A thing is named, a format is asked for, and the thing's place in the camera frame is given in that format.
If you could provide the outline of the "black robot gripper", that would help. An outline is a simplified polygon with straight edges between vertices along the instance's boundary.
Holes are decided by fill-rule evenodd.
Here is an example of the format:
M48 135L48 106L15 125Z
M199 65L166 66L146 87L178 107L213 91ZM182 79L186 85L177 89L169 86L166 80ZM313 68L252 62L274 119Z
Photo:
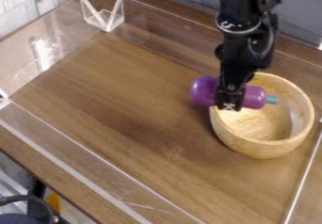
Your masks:
M244 107L246 84L254 74L270 66L278 16L266 12L242 23L220 13L217 25L224 33L224 43L217 47L221 76L215 104L221 110L240 111Z

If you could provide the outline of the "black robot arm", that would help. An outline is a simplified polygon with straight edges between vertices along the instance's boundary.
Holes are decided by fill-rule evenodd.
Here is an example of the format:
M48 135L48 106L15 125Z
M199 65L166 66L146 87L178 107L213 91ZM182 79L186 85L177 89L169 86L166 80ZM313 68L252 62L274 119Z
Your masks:
M221 61L215 105L240 111L248 95L248 82L272 63L278 30L273 9L282 0L221 0L215 23L224 43L215 49Z

